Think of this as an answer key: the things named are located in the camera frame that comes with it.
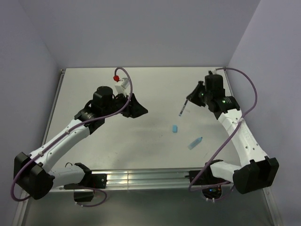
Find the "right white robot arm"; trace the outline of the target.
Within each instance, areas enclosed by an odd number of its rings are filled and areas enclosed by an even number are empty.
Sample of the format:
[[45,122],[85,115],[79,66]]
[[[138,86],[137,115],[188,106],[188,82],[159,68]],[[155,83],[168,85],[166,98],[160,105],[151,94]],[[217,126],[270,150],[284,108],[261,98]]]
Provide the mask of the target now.
[[[209,183],[207,187],[232,183],[240,194],[270,187],[279,163],[276,158],[270,158],[255,140],[236,99],[225,94],[223,77],[209,72],[204,81],[198,82],[187,100],[197,106],[207,106],[229,135],[200,172],[191,179],[189,189],[202,176]],[[239,166],[216,159],[228,142],[232,142],[236,149]]]

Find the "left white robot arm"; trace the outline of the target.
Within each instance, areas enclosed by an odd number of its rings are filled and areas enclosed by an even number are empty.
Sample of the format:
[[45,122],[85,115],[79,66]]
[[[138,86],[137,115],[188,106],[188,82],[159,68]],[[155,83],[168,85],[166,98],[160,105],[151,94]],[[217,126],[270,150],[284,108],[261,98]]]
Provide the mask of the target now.
[[69,168],[57,170],[53,166],[77,143],[101,127],[105,118],[119,113],[127,118],[137,118],[147,114],[148,110],[133,93],[115,96],[110,87],[99,87],[63,131],[30,154],[21,152],[15,157],[11,197],[19,201],[14,195],[15,185],[19,185],[35,200],[44,197],[55,187],[70,184],[81,188],[90,186],[92,171],[84,164],[75,163]]

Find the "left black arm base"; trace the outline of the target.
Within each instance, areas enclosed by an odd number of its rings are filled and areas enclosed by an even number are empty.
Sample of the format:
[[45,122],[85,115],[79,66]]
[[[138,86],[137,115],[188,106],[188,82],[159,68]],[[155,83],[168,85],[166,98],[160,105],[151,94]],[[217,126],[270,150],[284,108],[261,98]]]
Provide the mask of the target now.
[[[67,184],[63,188],[65,190],[74,190],[73,199],[77,205],[95,207],[103,204],[108,197],[107,193],[103,190],[106,188],[106,183],[106,174],[90,174],[83,182]],[[97,204],[86,204],[86,202],[91,202],[97,193],[103,194],[103,200]]]

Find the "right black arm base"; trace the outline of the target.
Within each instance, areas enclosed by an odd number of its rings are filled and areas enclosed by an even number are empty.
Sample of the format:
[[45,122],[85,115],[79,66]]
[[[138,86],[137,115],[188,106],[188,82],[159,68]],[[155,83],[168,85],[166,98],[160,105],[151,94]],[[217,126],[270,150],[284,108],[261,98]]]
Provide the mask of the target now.
[[[193,181],[193,179],[197,176],[197,174],[200,172],[200,170],[190,170],[189,174],[186,175],[186,178],[189,178],[190,182]],[[226,180],[222,178],[216,178],[213,176],[210,169],[206,169],[203,174],[196,180],[196,182],[193,184],[194,186],[200,186],[200,185],[214,185],[226,182]]]

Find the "blue thin pen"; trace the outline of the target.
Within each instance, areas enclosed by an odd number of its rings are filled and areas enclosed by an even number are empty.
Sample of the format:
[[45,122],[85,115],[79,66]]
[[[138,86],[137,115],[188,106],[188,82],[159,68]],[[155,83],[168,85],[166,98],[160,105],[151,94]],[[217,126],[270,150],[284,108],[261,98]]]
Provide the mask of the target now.
[[188,99],[185,100],[185,102],[184,102],[184,104],[183,104],[183,106],[182,106],[182,108],[181,108],[181,111],[180,111],[180,113],[179,113],[179,117],[182,116],[182,114],[183,114],[183,112],[184,112],[184,110],[185,110],[185,107],[186,107],[187,103],[188,103]]

